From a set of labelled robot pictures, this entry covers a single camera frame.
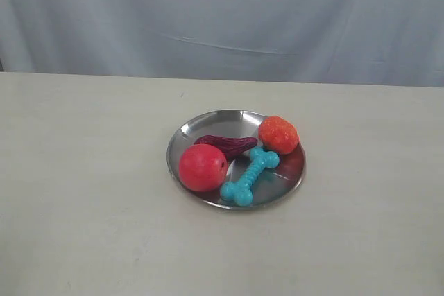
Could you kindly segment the red toy apple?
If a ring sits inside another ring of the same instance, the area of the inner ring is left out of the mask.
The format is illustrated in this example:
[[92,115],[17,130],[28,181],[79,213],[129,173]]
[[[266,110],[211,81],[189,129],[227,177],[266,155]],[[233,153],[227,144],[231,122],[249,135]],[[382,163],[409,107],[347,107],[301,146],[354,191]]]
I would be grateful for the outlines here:
[[189,190],[213,191],[224,183],[228,161],[218,148],[208,144],[195,144],[181,155],[178,172],[180,181]]

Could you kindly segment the purple toy eggplant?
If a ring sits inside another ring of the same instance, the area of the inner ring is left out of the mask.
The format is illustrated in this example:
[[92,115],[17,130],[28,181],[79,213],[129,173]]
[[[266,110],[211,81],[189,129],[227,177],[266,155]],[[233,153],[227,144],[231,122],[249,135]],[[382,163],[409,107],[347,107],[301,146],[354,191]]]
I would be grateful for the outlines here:
[[255,137],[231,138],[205,135],[198,138],[195,144],[207,144],[218,148],[227,160],[233,160],[258,145]]

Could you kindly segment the teal toy bone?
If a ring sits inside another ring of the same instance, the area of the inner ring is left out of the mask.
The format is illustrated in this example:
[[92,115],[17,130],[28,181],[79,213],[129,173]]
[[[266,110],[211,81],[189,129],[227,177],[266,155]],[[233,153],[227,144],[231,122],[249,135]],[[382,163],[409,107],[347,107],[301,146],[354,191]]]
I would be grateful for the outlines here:
[[249,152],[250,164],[236,182],[224,183],[220,190],[223,200],[234,202],[239,207],[250,206],[253,202],[251,186],[257,181],[264,169],[276,168],[280,163],[279,155],[256,146]]

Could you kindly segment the orange-red toy strawberry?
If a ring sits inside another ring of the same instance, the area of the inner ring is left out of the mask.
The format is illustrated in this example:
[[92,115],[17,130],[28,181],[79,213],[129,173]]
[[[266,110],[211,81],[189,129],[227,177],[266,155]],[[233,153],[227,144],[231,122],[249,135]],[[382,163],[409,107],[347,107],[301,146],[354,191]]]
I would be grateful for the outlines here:
[[277,154],[288,155],[300,143],[296,128],[279,116],[264,119],[258,130],[263,146]]

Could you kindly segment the round stainless steel plate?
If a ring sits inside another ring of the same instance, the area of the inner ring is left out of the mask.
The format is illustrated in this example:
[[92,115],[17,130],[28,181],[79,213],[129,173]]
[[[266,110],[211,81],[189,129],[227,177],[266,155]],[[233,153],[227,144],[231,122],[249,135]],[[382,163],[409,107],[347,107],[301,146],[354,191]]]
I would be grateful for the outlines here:
[[258,137],[259,125],[266,118],[266,115],[247,110],[216,110],[188,120],[173,134],[166,151],[166,161],[173,179],[195,200],[231,211],[261,209],[289,197],[302,184],[305,176],[305,152],[301,144],[292,153],[281,155],[277,168],[266,169],[260,174],[251,187],[253,202],[247,207],[239,207],[223,200],[218,189],[208,192],[191,191],[179,179],[180,156],[198,138],[205,135]]

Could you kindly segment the grey-white backdrop cloth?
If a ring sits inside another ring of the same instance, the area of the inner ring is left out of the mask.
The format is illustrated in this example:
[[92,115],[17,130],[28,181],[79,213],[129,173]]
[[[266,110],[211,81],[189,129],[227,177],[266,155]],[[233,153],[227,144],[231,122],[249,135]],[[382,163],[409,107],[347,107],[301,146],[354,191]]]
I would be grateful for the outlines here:
[[1,0],[6,71],[439,87],[443,0]]

